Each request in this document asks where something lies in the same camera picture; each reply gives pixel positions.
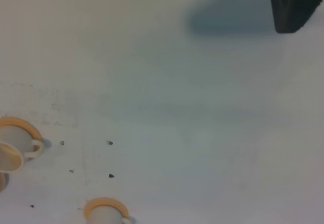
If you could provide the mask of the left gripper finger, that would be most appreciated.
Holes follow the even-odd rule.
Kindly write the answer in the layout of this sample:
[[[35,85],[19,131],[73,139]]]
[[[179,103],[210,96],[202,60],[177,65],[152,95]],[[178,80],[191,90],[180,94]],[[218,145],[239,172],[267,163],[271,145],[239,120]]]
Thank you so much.
[[[275,31],[295,33],[310,19],[322,0],[271,0]]]

